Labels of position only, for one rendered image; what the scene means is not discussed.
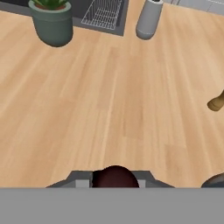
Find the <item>dark grey bottle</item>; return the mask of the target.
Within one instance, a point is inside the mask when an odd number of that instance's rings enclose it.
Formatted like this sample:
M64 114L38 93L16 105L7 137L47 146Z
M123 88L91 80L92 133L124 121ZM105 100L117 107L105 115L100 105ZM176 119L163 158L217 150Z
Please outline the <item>dark grey bottle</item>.
M202 187L224 187L224 173L212 176L202 184Z

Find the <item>dark red round bottle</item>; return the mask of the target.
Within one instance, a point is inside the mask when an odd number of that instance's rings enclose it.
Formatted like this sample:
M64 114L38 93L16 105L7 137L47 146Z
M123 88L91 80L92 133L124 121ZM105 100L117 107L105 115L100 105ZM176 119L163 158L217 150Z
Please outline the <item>dark red round bottle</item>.
M129 169L120 165L111 165L93 172L92 187L138 188L139 184L135 175Z

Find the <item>grey paper towel roll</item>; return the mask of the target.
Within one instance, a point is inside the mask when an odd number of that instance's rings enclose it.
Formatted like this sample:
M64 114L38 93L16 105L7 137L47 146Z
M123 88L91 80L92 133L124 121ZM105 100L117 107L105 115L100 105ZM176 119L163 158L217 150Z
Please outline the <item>grey paper towel roll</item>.
M163 0L145 0L136 24L136 35L143 40L151 39L158 27Z

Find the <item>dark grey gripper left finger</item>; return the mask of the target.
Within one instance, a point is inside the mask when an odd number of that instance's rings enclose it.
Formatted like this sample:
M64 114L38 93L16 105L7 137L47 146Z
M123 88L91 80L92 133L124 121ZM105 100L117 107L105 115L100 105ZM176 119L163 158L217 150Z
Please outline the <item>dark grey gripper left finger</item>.
M90 188L92 186L92 176L91 171L71 171L66 179L48 187Z

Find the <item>dark grey sink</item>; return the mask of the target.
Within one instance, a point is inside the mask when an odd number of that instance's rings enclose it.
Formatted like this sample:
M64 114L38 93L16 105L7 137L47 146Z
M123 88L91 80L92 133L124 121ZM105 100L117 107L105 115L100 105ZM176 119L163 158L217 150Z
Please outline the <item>dark grey sink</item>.
M81 22L92 1L93 0L69 0L70 4L72 5L73 25L89 30L122 36L125 29L129 0L122 0L121 9L114 30L93 27ZM0 11L7 11L19 15L30 16L31 12L28 7L28 2L29 0L0 0Z

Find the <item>green potted plant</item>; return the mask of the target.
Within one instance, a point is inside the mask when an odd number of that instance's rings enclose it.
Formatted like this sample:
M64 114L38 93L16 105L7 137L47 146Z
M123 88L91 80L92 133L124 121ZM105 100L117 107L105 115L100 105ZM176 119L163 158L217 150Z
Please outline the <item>green potted plant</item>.
M29 0L28 6L41 41L52 47L62 47L72 40L72 5L68 0Z

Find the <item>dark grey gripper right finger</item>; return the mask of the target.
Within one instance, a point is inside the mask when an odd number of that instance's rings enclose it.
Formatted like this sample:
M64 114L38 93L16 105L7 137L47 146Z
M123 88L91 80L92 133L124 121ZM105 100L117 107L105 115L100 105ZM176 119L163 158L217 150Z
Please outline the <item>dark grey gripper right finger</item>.
M133 174L141 188L170 187L170 185L155 179L150 171L133 171Z

